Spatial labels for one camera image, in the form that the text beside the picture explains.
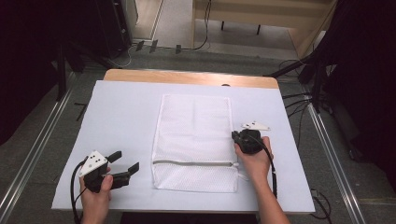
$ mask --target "hand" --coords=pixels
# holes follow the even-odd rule
[[[274,155],[272,154],[272,150],[271,150],[269,137],[264,136],[262,138],[262,141],[267,146],[271,157],[274,158]],[[238,157],[241,158],[242,162],[244,163],[245,169],[247,170],[247,174],[252,180],[253,184],[255,186],[262,183],[268,184],[267,176],[271,162],[265,151],[261,150],[256,154],[249,155],[243,153],[241,148],[237,144],[234,144],[234,147],[235,147],[236,155],[238,155]]]
[[[80,192],[85,189],[84,179],[79,179]],[[107,175],[102,182],[99,193],[91,192],[86,189],[81,195],[83,218],[82,224],[103,224],[107,217],[108,206],[111,200],[111,186],[113,185],[113,176]]]

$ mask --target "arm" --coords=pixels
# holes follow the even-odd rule
[[[80,191],[85,189],[83,177],[79,179]],[[83,207],[82,224],[103,224],[108,213],[108,206],[111,200],[111,186],[113,185],[113,176],[107,175],[102,182],[99,193],[91,192],[86,189],[81,194]]]
[[[270,139],[263,137],[262,141],[268,147],[272,155]],[[262,150],[254,155],[244,154],[241,148],[235,144],[235,152],[243,161],[247,174],[256,190],[257,201],[262,224],[266,223],[289,223],[288,218],[283,213],[267,181],[270,161]]]

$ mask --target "white paper sheet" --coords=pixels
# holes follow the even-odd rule
[[[315,211],[303,166],[294,143],[279,90],[160,83],[98,81],[82,122],[78,139],[56,189],[53,209],[70,210],[70,177],[92,150],[103,155],[122,151],[111,173],[124,172],[140,162],[130,185],[112,191],[110,209],[122,211],[257,211],[251,184],[238,180],[236,193],[197,193],[155,189],[151,152],[163,94],[198,94],[229,97],[236,131],[247,120],[271,127],[262,132],[271,139],[275,155],[278,201],[285,212]]]

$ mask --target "wooden table edge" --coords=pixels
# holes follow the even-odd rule
[[[277,81],[273,77],[248,77],[234,74],[205,72],[109,69],[105,74],[104,80],[210,86],[221,86],[223,84],[227,84],[235,87],[279,89]]]

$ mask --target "white mesh laundry bag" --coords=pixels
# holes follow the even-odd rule
[[[227,97],[163,95],[152,152],[154,186],[235,192],[231,114]]]

